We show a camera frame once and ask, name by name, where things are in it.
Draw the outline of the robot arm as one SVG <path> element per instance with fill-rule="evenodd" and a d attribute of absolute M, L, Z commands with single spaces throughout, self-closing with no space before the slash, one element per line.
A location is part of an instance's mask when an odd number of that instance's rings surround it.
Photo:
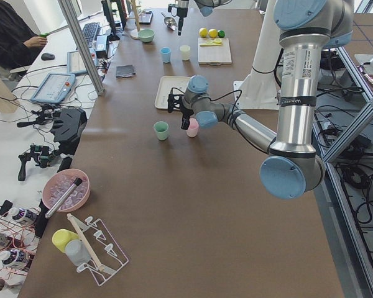
<path fill-rule="evenodd" d="M 195 0 L 198 9 L 204 17 L 209 16 L 213 9 L 219 6 L 224 6 L 232 2 L 231 0 Z M 178 16 L 178 36 L 182 34 L 182 28 L 184 19 L 188 15 L 189 0 L 176 0 L 174 3 L 168 5 L 168 12 L 172 12 L 172 9 L 176 9 L 176 16 Z"/>
<path fill-rule="evenodd" d="M 189 127 L 190 117 L 202 128 L 227 123 L 267 154 L 260 167 L 266 190 L 282 199 L 300 197 L 325 176 L 325 166 L 311 143 L 321 52 L 350 41 L 353 18 L 352 1 L 275 1 L 267 7 L 265 20 L 277 26 L 284 54 L 276 131 L 235 104 L 213 101 L 201 75 L 190 78 L 184 94 L 170 94 L 167 109 L 181 111 L 182 129 Z"/>

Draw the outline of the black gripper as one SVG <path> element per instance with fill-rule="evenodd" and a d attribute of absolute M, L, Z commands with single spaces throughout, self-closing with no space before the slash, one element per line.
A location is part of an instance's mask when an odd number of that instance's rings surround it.
<path fill-rule="evenodd" d="M 175 0 L 174 3 L 168 4 L 168 12 L 171 12 L 172 9 L 176 9 L 176 16 L 179 17 L 178 20 L 178 36 L 182 34 L 182 28 L 184 23 L 184 18 L 188 14 L 189 0 Z"/>
<path fill-rule="evenodd" d="M 180 91 L 180 94 L 174 94 L 173 90 Z M 177 88 L 172 88 L 167 98 L 167 112 L 172 113 L 174 110 L 178 110 L 182 113 L 182 130 L 188 130 L 190 126 L 190 117 L 194 114 L 192 109 L 187 108 L 183 103 L 184 92 Z"/>

